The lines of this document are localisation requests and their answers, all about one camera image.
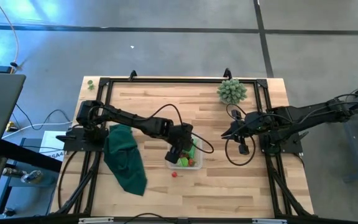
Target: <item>gray concrete floor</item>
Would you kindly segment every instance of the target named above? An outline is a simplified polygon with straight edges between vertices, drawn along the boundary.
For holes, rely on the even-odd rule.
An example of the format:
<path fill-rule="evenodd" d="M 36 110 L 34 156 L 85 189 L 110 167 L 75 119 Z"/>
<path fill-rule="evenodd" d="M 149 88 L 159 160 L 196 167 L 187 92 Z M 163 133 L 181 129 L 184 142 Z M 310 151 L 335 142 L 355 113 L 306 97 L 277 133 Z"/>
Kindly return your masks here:
<path fill-rule="evenodd" d="M 0 0 L 11 21 L 100 27 L 257 29 L 251 0 Z M 266 29 L 358 30 L 358 0 L 260 0 Z M 0 12 L 0 24 L 6 20 Z M 27 75 L 18 104 L 35 123 L 56 109 L 73 116 L 85 75 L 266 77 L 259 34 L 18 31 L 19 73 Z M 358 35 L 267 35 L 274 77 L 284 78 L 290 104 L 303 106 L 358 88 Z M 0 65 L 12 61 L 13 34 L 0 30 Z M 28 122 L 19 111 L 22 126 Z M 50 122 L 62 122 L 54 115 Z M 67 126 L 43 130 L 65 130 Z M 41 138 L 26 130 L 9 138 Z M 340 124 L 310 129 L 302 141 L 314 210 L 358 220 L 358 182 Z"/>

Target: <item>plastic bin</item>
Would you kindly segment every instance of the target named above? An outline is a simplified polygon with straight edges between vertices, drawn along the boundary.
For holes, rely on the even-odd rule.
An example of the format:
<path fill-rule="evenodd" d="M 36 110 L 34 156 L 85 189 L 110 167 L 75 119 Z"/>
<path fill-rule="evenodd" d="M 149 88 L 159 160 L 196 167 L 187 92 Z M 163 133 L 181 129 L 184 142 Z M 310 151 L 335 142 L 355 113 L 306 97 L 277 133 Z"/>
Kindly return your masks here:
<path fill-rule="evenodd" d="M 202 140 L 200 140 L 198 137 L 196 136 L 191 136 L 193 139 L 196 139 L 197 140 L 197 147 L 199 147 L 200 149 L 203 149 L 203 142 Z M 192 167 L 181 167 L 181 166 L 178 166 L 176 164 L 173 164 L 171 162 L 168 162 L 167 161 L 167 167 L 169 169 L 187 169 L 187 170 L 198 170 L 198 169 L 201 169 L 202 166 L 203 166 L 203 152 L 201 152 L 200 150 L 196 149 L 195 151 L 195 161 L 196 161 L 196 164 Z"/>

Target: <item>green cloth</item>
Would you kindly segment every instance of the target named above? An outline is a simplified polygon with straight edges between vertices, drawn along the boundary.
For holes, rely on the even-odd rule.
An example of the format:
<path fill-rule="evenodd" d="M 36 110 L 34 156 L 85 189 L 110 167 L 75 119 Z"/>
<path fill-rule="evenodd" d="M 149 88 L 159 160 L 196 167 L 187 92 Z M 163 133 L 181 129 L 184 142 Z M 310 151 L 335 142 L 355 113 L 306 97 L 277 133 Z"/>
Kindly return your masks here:
<path fill-rule="evenodd" d="M 119 185 L 126 192 L 143 195 L 147 179 L 131 128 L 122 124 L 110 126 L 103 151 L 104 162 L 116 176 Z"/>

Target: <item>white cable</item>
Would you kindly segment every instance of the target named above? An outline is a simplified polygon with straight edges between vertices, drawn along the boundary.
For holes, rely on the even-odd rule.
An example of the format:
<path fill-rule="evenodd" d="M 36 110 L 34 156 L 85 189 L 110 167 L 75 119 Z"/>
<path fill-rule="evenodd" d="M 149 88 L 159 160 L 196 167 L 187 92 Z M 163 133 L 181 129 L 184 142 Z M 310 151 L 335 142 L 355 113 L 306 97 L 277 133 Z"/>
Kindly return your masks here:
<path fill-rule="evenodd" d="M 72 121 L 64 122 L 64 123 L 33 124 L 33 127 L 34 127 L 34 126 L 40 126 L 40 125 L 63 125 L 63 124 L 71 124 L 71 123 L 72 123 Z M 31 125 L 30 125 L 30 126 L 27 126 L 27 127 L 25 127 L 25 128 L 19 129 L 19 130 L 13 132 L 12 134 L 7 134 L 7 135 L 5 135 L 4 137 L 2 137 L 2 139 L 6 138 L 6 137 L 9 137 L 9 136 L 11 136 L 11 135 L 13 135 L 13 134 L 16 134 L 16 133 L 18 133 L 18 132 L 21 132 L 21 131 L 23 131 L 23 130 L 25 130 L 25 129 L 27 129 L 27 128 L 31 128 Z"/>
<path fill-rule="evenodd" d="M 9 20 L 9 18 L 7 17 L 5 11 L 2 9 L 1 5 L 0 5 L 0 10 L 2 11 L 2 13 L 4 14 L 7 22 L 9 23 L 12 31 L 13 31 L 13 34 L 15 35 L 15 39 L 16 39 L 16 55 L 15 55 L 15 59 L 13 60 L 14 63 L 16 63 L 16 60 L 17 60 L 17 55 L 19 54 L 19 41 L 17 39 L 17 35 L 16 35 L 16 31 L 15 31 L 15 28 L 13 28 L 13 25 L 11 23 L 11 21 Z"/>

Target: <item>wooden table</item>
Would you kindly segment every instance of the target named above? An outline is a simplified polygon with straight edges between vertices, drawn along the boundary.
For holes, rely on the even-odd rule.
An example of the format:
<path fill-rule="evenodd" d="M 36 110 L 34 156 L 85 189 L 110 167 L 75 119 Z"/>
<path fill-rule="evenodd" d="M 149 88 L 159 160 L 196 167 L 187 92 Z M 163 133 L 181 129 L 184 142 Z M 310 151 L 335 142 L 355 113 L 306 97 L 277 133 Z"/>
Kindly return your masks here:
<path fill-rule="evenodd" d="M 99 78 L 84 77 L 76 112 L 83 100 L 96 99 Z M 96 86 L 94 90 L 88 89 L 89 80 Z M 267 80 L 272 106 L 287 106 L 283 79 Z M 192 124 L 195 133 L 213 144 L 215 152 L 204 154 L 202 169 L 177 170 L 178 177 L 173 178 L 172 170 L 167 168 L 164 160 L 167 143 L 133 129 L 148 180 L 145 194 L 141 197 L 123 191 L 102 158 L 93 201 L 93 216 L 132 217 L 152 212 L 164 217 L 273 217 L 265 158 L 259 149 L 258 138 L 255 138 L 255 157 L 248 165 L 236 167 L 226 159 L 225 141 L 220 135 L 229 128 L 232 119 L 226 114 L 226 105 L 219 102 L 217 87 L 218 84 L 205 83 L 114 84 L 111 105 L 140 116 L 150 116 L 162 105 L 172 103 L 180 110 L 183 121 Z M 251 85 L 246 85 L 246 88 L 248 98 L 239 106 L 245 112 L 256 111 L 255 92 Z M 157 116 L 170 118 L 175 124 L 179 122 L 177 113 L 170 107 Z M 246 142 L 252 151 L 252 141 L 246 139 Z M 229 144 L 229 155 L 235 162 L 249 158 L 238 153 L 238 144 L 234 141 Z M 68 165 L 62 184 L 63 203 L 78 185 L 83 157 L 83 152 L 77 153 Z M 313 213 L 305 172 L 299 158 L 292 154 L 283 154 L 282 157 L 289 189 L 304 208 Z M 278 195 L 280 208 L 284 211 L 281 192 Z M 88 189 L 85 189 L 83 208 L 87 196 Z M 51 212 L 56 210 L 57 194 L 54 195 Z"/>

